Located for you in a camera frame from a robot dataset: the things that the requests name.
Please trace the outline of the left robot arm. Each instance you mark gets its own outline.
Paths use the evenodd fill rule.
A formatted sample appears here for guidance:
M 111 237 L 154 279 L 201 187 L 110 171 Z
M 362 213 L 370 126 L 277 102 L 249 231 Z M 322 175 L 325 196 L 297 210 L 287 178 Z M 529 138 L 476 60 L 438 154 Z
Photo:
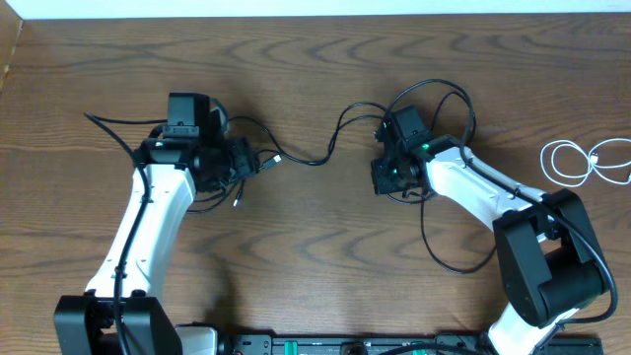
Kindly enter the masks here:
M 229 354 L 213 326 L 174 325 L 162 306 L 171 255 L 184 216 L 202 193 L 208 212 L 259 171 L 244 138 L 229 138 L 216 99 L 171 93 L 168 117 L 126 152 L 134 172 L 112 245 L 80 296 L 63 296 L 53 322 L 64 354 Z

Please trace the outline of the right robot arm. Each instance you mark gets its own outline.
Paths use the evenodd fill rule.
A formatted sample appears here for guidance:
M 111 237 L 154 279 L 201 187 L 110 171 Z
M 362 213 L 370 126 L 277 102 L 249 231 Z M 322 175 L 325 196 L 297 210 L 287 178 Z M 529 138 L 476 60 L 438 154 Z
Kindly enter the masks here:
M 414 106 L 386 113 L 371 163 L 377 194 L 423 188 L 456 202 L 494 234 L 509 301 L 489 328 L 487 351 L 532 354 L 576 313 L 614 290 L 577 194 L 525 186 L 480 161 L 463 140 L 435 137 Z

